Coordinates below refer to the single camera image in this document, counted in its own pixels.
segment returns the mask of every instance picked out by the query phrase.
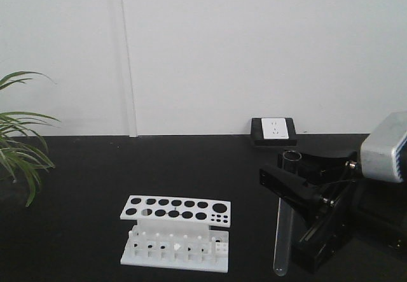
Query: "black table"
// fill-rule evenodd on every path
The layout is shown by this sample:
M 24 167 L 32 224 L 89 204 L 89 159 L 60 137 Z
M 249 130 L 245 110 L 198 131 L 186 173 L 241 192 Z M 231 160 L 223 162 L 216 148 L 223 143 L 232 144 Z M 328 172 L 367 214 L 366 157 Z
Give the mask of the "black table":
M 302 135 L 298 148 L 357 149 L 366 135 Z M 277 197 L 259 185 L 276 151 L 248 136 L 49 137 L 57 168 L 32 206 L 1 218 L 0 281 L 407 281 L 404 262 L 353 239 L 311 275 L 272 271 Z M 227 274 L 120 265 L 129 195 L 231 201 Z

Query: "test tube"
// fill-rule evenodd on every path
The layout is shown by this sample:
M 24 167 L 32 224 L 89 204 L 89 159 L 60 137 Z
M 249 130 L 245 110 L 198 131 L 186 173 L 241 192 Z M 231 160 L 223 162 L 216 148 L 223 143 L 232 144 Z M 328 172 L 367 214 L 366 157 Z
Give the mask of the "test tube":
M 296 174 L 301 153 L 287 150 L 282 154 L 282 168 Z M 285 276 L 291 255 L 291 238 L 293 235 L 294 210 L 283 199 L 279 198 L 277 228 L 275 232 L 273 270 L 278 276 Z

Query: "silver metal housing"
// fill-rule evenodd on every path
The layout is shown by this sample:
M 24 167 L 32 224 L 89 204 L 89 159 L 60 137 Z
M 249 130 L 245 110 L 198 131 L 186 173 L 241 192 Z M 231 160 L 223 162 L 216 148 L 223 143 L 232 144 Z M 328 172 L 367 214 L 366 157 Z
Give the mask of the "silver metal housing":
M 362 173 L 366 178 L 403 182 L 400 150 L 407 141 L 407 111 L 390 114 L 361 146 Z

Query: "white wall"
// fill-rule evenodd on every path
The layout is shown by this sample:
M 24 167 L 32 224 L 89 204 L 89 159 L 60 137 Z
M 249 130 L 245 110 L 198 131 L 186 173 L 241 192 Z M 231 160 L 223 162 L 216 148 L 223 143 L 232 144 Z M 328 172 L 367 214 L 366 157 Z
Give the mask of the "white wall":
M 57 83 L 38 77 L 0 93 L 1 111 L 62 121 L 40 133 L 135 134 L 121 0 L 0 0 L 0 76 L 18 70 Z
M 139 134 L 370 132 L 407 109 L 407 0 L 124 0 Z
M 369 132 L 407 108 L 407 0 L 0 0 L 1 111 L 56 116 L 45 135 Z

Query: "wall socket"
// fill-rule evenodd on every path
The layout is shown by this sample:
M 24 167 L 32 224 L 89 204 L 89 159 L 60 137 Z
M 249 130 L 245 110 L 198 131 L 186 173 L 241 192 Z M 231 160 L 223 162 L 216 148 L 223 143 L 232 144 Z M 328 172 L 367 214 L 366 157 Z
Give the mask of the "wall socket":
M 264 139 L 289 139 L 285 118 L 262 118 Z
M 297 145 L 292 118 L 252 118 L 250 137 L 253 146 Z

